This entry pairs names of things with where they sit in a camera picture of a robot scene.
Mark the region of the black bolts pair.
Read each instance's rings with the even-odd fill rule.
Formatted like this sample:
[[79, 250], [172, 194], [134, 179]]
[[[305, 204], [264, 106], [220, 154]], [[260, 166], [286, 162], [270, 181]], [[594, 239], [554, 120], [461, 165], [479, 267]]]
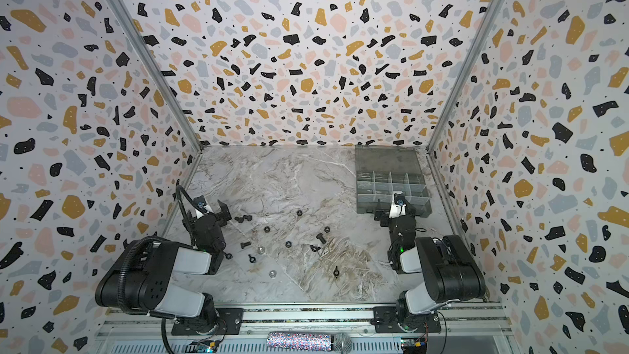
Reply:
[[235, 216], [234, 219], [237, 223], [242, 224], [244, 221], [252, 221], [252, 215]]

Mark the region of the clear plastic compartment organizer box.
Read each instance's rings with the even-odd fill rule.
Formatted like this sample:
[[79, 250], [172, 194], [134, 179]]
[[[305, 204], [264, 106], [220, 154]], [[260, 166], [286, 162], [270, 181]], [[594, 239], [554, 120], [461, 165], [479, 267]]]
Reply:
[[355, 205], [359, 214], [389, 211], [402, 193], [418, 217], [432, 213], [431, 198], [416, 151], [403, 147], [355, 148]]

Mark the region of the black hex bolt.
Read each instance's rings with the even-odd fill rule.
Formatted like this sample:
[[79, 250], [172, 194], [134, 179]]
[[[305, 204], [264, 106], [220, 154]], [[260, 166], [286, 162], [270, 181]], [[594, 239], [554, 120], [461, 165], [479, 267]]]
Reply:
[[326, 240], [326, 238], [324, 237], [324, 235], [322, 233], [317, 234], [316, 238], [319, 239], [321, 244], [327, 244], [327, 240]]

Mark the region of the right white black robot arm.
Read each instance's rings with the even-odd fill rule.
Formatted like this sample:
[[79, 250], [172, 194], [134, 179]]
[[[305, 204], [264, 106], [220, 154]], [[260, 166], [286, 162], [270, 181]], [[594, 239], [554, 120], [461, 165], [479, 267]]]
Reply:
[[452, 303], [482, 298], [486, 283], [463, 239], [418, 236], [417, 209], [402, 192], [389, 206], [377, 201], [374, 219], [388, 228], [388, 262], [399, 275], [420, 275], [421, 282], [402, 292], [395, 306], [378, 306], [373, 321], [378, 334], [441, 329], [437, 312]]

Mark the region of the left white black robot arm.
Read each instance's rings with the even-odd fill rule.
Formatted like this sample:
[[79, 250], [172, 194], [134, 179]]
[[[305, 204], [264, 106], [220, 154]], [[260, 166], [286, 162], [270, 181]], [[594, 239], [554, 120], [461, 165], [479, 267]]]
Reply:
[[232, 216], [227, 204], [218, 202], [215, 212], [180, 185], [175, 199], [189, 243], [155, 235], [132, 241], [98, 284], [95, 302], [127, 315], [172, 320], [180, 333], [208, 334], [219, 326], [213, 297], [178, 286], [173, 275], [215, 275], [225, 259], [222, 229]]

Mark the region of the glitter handheld microphone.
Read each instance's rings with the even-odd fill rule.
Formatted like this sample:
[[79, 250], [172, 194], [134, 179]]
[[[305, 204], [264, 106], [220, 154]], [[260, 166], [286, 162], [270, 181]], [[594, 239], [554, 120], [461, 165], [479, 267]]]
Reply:
[[269, 333], [267, 345], [273, 348], [311, 352], [350, 353], [353, 349], [352, 339], [346, 334], [306, 332]]

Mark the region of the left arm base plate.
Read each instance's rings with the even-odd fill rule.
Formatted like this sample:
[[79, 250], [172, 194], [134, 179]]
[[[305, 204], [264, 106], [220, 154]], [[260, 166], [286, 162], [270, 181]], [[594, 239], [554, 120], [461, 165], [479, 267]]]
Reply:
[[173, 336], [230, 336], [238, 335], [242, 326], [244, 309], [219, 307], [202, 311], [197, 318], [179, 319], [172, 327]]

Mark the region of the aluminium front rail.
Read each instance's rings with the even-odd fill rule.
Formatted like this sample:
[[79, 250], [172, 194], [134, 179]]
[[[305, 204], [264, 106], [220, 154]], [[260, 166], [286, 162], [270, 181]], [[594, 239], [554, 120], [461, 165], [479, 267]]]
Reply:
[[[221, 341], [218, 353], [314, 353], [269, 347], [268, 335], [275, 331], [341, 335], [352, 342], [350, 353], [402, 353], [403, 344], [422, 336], [426, 327], [415, 333], [403, 333], [390, 325], [376, 325], [377, 308], [392, 303], [244, 303], [217, 306], [219, 312], [242, 309], [241, 317], [228, 316], [230, 328], [239, 334], [224, 337], [224, 332], [210, 334]], [[428, 353], [521, 353], [514, 332], [499, 303], [476, 300], [455, 303], [430, 316]], [[193, 353], [188, 336], [169, 336], [176, 353]], [[161, 339], [161, 322], [148, 316], [128, 316], [111, 311], [98, 331], [88, 353], [166, 353]]]

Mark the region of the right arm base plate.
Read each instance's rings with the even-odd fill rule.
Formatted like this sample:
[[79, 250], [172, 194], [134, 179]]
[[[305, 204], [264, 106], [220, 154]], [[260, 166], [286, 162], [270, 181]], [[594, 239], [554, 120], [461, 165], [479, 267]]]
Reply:
[[413, 315], [396, 306], [377, 306], [370, 321], [377, 334], [440, 333], [442, 326], [437, 315]]

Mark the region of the right corner aluminium post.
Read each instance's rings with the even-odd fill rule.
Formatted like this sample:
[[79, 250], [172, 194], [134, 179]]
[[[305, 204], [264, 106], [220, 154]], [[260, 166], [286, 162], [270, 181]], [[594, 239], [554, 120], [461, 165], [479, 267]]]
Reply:
[[491, 32], [491, 28], [494, 25], [497, 15], [499, 14], [504, 0], [491, 0], [488, 4], [486, 15], [482, 19], [482, 22], [478, 28], [478, 32], [473, 40], [470, 50], [466, 54], [463, 65], [460, 69], [456, 81], [453, 86], [453, 90], [450, 93], [450, 97], [447, 99], [442, 114], [437, 122], [436, 128], [432, 133], [432, 137], [429, 140], [429, 144], [426, 147], [428, 154], [431, 154], [437, 149], [440, 137], [446, 131], [448, 118], [450, 114], [455, 110], [455, 104], [462, 95], [464, 86], [470, 77], [474, 64], [483, 50], [484, 44], [488, 35]]

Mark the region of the corner aluminium post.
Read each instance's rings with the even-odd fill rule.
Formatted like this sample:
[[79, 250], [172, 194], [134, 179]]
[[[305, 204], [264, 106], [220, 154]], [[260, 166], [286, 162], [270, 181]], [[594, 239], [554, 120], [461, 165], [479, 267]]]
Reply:
[[183, 134], [186, 136], [190, 144], [196, 153], [202, 152], [202, 145], [197, 139], [193, 131], [193, 127], [188, 123], [186, 116], [183, 114], [183, 110], [179, 105], [175, 95], [173, 95], [170, 85], [168, 85], [164, 75], [162, 74], [159, 66], [156, 64], [152, 54], [144, 43], [141, 33], [137, 30], [133, 23], [133, 19], [129, 14], [126, 6], [122, 0], [106, 0], [111, 11], [119, 21], [121, 29], [126, 33], [129, 42], [131, 43], [134, 51], [140, 58], [142, 64], [144, 64], [147, 73], [157, 84], [157, 88], [160, 90], [165, 102], [169, 105], [170, 111], [174, 118], [179, 123]]
[[437, 122], [436, 128], [432, 133], [432, 137], [429, 140], [429, 144], [426, 147], [428, 154], [431, 154], [437, 149], [440, 137], [446, 131], [448, 118], [450, 114], [455, 110], [455, 104], [462, 95], [464, 86], [470, 77], [474, 64], [483, 50], [484, 44], [488, 35], [491, 32], [491, 28], [494, 25], [497, 15], [499, 14], [504, 0], [491, 0], [488, 4], [486, 15], [482, 19], [482, 22], [478, 28], [478, 32], [473, 40], [470, 50], [466, 54], [463, 65], [460, 69], [456, 81], [453, 86], [453, 90], [450, 93], [450, 97], [447, 99], [442, 114]]

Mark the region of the left corner aluminium post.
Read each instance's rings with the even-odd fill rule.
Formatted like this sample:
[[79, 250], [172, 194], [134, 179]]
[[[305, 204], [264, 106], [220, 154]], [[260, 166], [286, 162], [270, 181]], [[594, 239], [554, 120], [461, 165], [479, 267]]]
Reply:
[[165, 102], [169, 105], [170, 111], [174, 118], [179, 123], [183, 134], [186, 136], [190, 144], [196, 153], [202, 152], [202, 145], [197, 139], [193, 131], [193, 127], [188, 123], [186, 116], [183, 114], [183, 110], [179, 105], [175, 95], [173, 95], [170, 85], [168, 85], [164, 75], [162, 74], [159, 66], [156, 64], [152, 54], [144, 43], [141, 33], [137, 30], [133, 23], [133, 19], [129, 14], [126, 6], [122, 0], [106, 0], [111, 11], [119, 21], [121, 29], [126, 33], [129, 42], [131, 43], [134, 51], [140, 58], [142, 64], [144, 64], [147, 73], [157, 84], [157, 88], [160, 90]]

